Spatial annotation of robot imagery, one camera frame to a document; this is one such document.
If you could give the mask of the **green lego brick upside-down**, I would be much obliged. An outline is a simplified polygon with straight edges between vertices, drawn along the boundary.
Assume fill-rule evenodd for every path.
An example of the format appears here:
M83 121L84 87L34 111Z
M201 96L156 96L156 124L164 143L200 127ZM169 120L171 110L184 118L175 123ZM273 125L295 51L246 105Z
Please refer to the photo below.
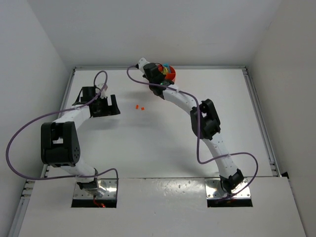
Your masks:
M163 74L163 75L167 75L167 74L169 74L169 70L168 70L168 68L163 68L163 70L162 70L162 74Z

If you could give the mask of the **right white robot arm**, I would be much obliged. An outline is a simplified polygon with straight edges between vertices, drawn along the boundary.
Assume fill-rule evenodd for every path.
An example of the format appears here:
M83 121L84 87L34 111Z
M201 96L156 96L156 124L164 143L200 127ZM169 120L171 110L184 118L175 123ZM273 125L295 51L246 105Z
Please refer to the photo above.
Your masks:
M181 93L179 87L161 72L161 67L142 59L138 63L139 70L148 80L150 90L160 98L169 101L190 115L192 131L200 135L200 139L209 148L213 157L222 156L215 162L218 167L222 189L231 193L243 180L241 170L235 165L220 135L220 120L215 106L210 99L195 100Z

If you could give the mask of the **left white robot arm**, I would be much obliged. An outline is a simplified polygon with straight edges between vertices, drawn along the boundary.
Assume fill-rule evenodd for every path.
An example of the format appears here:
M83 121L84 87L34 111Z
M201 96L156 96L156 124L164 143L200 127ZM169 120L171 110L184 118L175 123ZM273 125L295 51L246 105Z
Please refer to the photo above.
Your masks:
M74 175L79 188L90 193L101 190L98 171L81 157L77 129L88 119L120 114L116 96L105 91L83 87L70 111L41 125L42 162Z

